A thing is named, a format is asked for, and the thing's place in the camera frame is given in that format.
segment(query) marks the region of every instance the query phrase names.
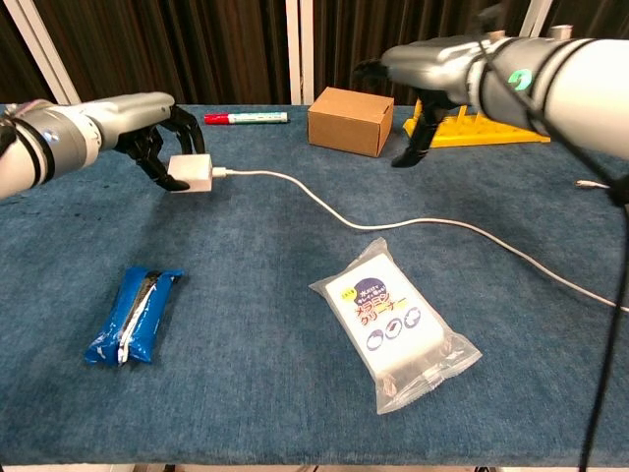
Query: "table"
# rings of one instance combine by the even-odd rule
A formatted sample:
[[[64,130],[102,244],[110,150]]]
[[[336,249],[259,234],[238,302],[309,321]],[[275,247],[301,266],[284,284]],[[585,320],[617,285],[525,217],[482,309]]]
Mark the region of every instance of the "table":
[[[435,149],[393,169],[306,142],[287,125],[205,127],[215,165],[303,180],[364,224],[424,216],[479,225],[613,297],[619,210],[576,189],[557,145]],[[165,137],[162,155],[178,153]],[[627,164],[600,161],[620,175]],[[383,236],[396,262],[484,357],[412,405],[375,414],[373,383],[308,285]],[[180,267],[152,365],[89,367],[83,353],[126,267]],[[288,182],[233,177],[169,195],[122,154],[0,202],[0,462],[575,465],[610,310],[461,228],[342,226]],[[629,463],[627,323],[593,465]]]

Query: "white power adapter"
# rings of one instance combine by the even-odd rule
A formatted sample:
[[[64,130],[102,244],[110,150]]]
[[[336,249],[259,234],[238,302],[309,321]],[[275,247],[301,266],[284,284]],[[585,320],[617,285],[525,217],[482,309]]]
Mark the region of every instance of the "white power adapter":
[[[190,189],[177,193],[211,192],[212,179],[225,177],[226,169],[212,167],[209,154],[179,154],[170,158],[168,173],[190,185]]]

